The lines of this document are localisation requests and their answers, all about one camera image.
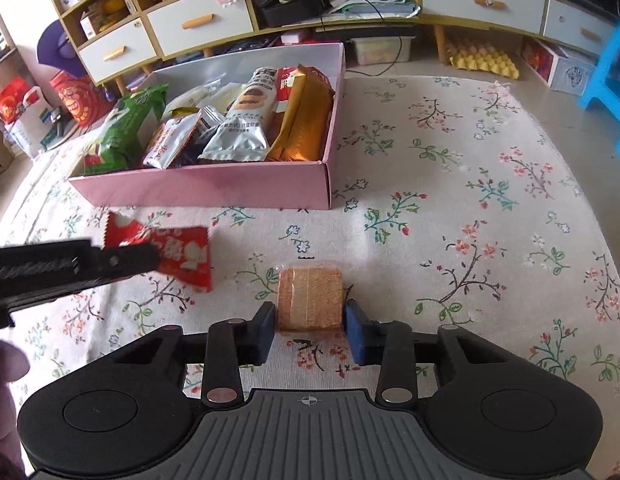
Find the pink box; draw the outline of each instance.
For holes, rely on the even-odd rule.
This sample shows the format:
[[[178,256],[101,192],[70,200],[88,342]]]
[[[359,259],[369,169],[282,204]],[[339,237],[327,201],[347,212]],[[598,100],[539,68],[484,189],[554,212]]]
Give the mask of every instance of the pink box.
[[[94,206],[203,206],[329,209],[343,98],[345,55],[341,43],[305,44],[226,54],[154,72],[146,85],[167,82],[168,102],[203,84],[221,79],[247,82],[262,66],[298,64],[321,70],[335,89],[325,150],[317,162],[233,162],[170,170],[132,170],[74,176],[72,186]]]

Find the yellow egg tray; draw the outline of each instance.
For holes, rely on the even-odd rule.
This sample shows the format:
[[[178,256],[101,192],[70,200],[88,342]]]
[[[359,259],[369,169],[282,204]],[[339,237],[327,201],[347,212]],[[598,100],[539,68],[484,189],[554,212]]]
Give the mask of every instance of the yellow egg tray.
[[[445,43],[453,67],[460,70],[482,70],[497,75],[519,79],[519,70],[508,54],[497,50],[490,43],[455,38]]]

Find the person's finger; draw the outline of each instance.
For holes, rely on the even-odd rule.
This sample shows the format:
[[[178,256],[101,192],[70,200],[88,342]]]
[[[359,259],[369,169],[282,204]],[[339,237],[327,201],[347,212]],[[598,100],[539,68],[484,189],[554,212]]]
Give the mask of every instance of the person's finger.
[[[26,480],[23,468],[19,468],[0,452],[0,480]]]
[[[29,372],[29,362],[22,350],[0,340],[0,382],[13,383]]]
[[[16,428],[16,406],[6,384],[0,384],[0,440]]]
[[[21,457],[21,441],[18,439],[16,428],[0,440],[0,453],[3,453],[17,468],[25,469]]]

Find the silver snack package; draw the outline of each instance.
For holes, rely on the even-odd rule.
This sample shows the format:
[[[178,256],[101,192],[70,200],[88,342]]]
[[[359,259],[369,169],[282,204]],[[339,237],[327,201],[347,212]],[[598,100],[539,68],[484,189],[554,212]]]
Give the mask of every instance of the silver snack package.
[[[202,107],[197,131],[192,135],[181,154],[174,160],[171,168],[200,164],[202,161],[199,160],[199,155],[201,155],[207,143],[210,142],[210,139],[215,136],[216,128],[224,120],[225,116],[216,108],[211,106]]]
[[[278,78],[276,68],[265,67],[254,72],[199,158],[265,160],[269,150],[266,131],[277,104]]]
[[[161,121],[145,152],[143,165],[160,170],[169,168],[197,130],[200,118],[199,111]]]

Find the wooden cabinet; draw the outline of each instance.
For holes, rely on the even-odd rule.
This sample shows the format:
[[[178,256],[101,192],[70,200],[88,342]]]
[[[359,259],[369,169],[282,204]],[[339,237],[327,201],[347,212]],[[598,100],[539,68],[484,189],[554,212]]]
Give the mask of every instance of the wooden cabinet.
[[[259,29],[251,2],[238,0],[222,6],[216,0],[133,0],[136,12],[112,28],[88,40],[78,20],[83,10],[97,0],[82,0],[70,9],[53,0],[61,23],[95,83],[117,78],[133,68],[157,59],[171,59],[196,50],[211,54],[210,46],[267,34],[294,30],[295,25]],[[496,28],[546,38],[577,49],[599,54],[615,25],[559,0],[416,0],[421,14],[393,22],[435,25],[443,38],[445,25]],[[357,21],[357,25],[367,20]],[[299,24],[298,28],[308,25]],[[445,59],[444,41],[439,41]],[[120,89],[123,80],[117,78]]]

